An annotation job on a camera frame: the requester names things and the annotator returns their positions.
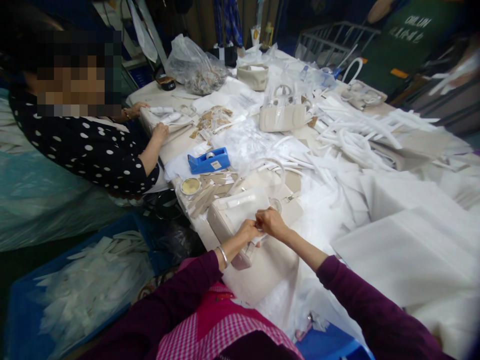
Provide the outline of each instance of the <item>hand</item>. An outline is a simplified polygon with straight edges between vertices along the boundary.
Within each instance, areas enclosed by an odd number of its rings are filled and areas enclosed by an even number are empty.
[[[265,210],[258,210],[255,214],[256,224],[268,235],[282,241],[290,228],[285,225],[282,216],[273,207]]]
[[[253,238],[263,236],[263,232],[257,229],[257,223],[253,220],[245,220],[240,229],[236,232],[234,238],[241,239],[242,243],[246,245],[251,242]]]
[[[130,119],[135,119],[140,116],[140,108],[149,108],[150,105],[148,105],[146,102],[136,102],[133,104],[133,106],[129,109],[126,109],[128,116]]]
[[[151,138],[159,142],[164,142],[164,140],[169,136],[169,127],[163,122],[160,122],[153,128],[151,133]]]

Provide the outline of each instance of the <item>person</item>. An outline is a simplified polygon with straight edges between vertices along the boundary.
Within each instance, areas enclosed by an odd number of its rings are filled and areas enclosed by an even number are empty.
[[[232,259],[263,233],[316,272],[357,321],[377,360],[451,359],[418,320],[288,228],[272,207],[259,210],[256,221],[245,220],[215,250],[184,260],[171,279],[135,303],[80,359],[302,359],[281,330],[220,283]]]
[[[145,146],[122,123],[149,105],[137,102],[121,109],[120,101],[115,104],[121,93],[107,91],[115,59],[106,54],[109,47],[121,46],[120,40],[115,42],[111,31],[76,31],[24,2],[7,4],[0,17],[0,66],[22,75],[10,85],[9,104],[28,141],[114,196],[164,190],[159,152],[168,127],[158,124]]]

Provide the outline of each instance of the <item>small container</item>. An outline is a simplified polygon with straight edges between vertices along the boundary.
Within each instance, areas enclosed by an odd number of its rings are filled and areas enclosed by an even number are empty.
[[[196,194],[201,187],[202,184],[200,183],[200,180],[195,177],[190,177],[181,183],[180,190],[185,195],[191,196]]]

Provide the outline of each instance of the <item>blue plastic crate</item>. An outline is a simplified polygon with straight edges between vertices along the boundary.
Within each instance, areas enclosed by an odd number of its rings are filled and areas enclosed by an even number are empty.
[[[10,288],[8,300],[8,316],[5,323],[4,356],[9,360],[46,360],[55,348],[55,342],[48,334],[39,334],[40,322],[43,317],[44,307],[33,301],[33,294],[45,292],[44,287],[36,286],[38,278],[43,275],[61,270],[70,260],[70,255],[80,252],[91,243],[96,243],[104,236],[112,237],[115,234],[129,230],[140,231],[145,242],[150,248],[148,257],[155,275],[173,265],[173,256],[164,248],[154,248],[154,241],[166,232],[166,227],[154,222],[147,217],[130,213],[113,224],[96,233],[88,240],[65,252],[49,263],[18,279]],[[69,351],[87,343],[96,334],[111,324],[121,314],[127,311],[129,305],[113,314],[106,322],[94,332],[84,338]]]
[[[333,324],[326,332],[310,329],[295,344],[305,360],[375,360],[373,354],[357,340]]]

